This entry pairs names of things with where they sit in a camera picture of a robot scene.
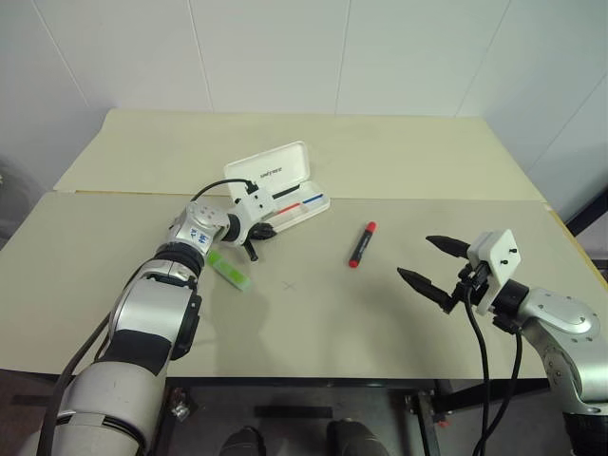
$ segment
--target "beige table surface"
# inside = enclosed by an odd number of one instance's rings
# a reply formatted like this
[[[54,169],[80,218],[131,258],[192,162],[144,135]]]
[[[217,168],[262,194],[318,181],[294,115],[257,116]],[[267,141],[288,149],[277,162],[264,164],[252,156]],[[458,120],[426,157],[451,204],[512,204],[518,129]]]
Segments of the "beige table surface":
[[[59,372],[187,198],[46,194],[0,251],[0,368]],[[378,222],[361,266],[347,259]],[[586,301],[608,328],[608,294],[542,203],[336,199],[329,211],[257,244],[258,263],[224,247],[253,280],[242,293],[213,270],[202,319],[173,376],[480,378],[464,309],[445,315],[396,273],[402,266],[451,291],[463,262],[426,235],[472,241],[510,227],[522,251],[515,278]],[[492,377],[507,377],[514,341],[480,317]],[[544,376],[526,344],[522,377]]]
[[[192,195],[226,163],[297,140],[331,198],[543,200],[479,118],[124,109],[109,111],[55,190]]]

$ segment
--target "black shoe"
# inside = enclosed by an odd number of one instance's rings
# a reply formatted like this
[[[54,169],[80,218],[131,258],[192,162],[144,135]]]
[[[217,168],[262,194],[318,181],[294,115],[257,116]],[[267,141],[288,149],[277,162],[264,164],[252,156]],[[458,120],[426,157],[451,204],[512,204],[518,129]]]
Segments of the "black shoe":
[[[244,427],[228,437],[219,456],[266,456],[264,439],[254,427]]]
[[[356,421],[332,421],[327,426],[330,456],[389,456],[369,429]]]

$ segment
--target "wall tile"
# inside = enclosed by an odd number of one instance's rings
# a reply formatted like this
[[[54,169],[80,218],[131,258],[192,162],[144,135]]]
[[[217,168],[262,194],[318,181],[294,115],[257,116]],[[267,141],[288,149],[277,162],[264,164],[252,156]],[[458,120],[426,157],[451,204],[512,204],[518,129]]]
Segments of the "wall tile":
[[[605,0],[513,0],[460,115],[528,169],[606,71]]]
[[[51,188],[101,125],[30,2],[0,2],[0,161]]]
[[[192,0],[214,109],[333,112],[348,0]]]
[[[452,116],[506,0],[352,0],[338,112]]]
[[[187,0],[36,0],[91,105],[210,110]]]
[[[608,185],[606,78],[563,129],[528,176],[563,219],[570,219]]]

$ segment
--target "gray floor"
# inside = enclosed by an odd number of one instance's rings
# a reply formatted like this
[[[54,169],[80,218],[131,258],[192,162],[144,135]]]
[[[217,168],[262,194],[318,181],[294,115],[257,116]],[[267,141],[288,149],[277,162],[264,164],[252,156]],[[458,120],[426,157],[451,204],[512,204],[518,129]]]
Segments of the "gray floor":
[[[47,383],[0,370],[0,456],[15,454],[40,425],[44,412],[39,407],[11,405],[11,398],[15,394],[45,395],[50,390]],[[193,389],[193,398],[199,409],[184,423],[177,423],[170,455],[215,455],[224,439],[245,425],[262,431],[269,456],[323,454],[329,420],[255,417],[254,406],[268,405],[331,407],[335,419],[350,417],[364,422],[390,454],[420,454],[410,451],[420,442],[415,417],[398,411],[395,401],[400,399],[390,397],[385,389],[212,387]],[[461,411],[448,418],[448,427],[436,427],[442,455],[470,455],[479,435],[480,411]],[[567,456],[568,448],[561,414],[543,393],[513,401],[486,454]]]

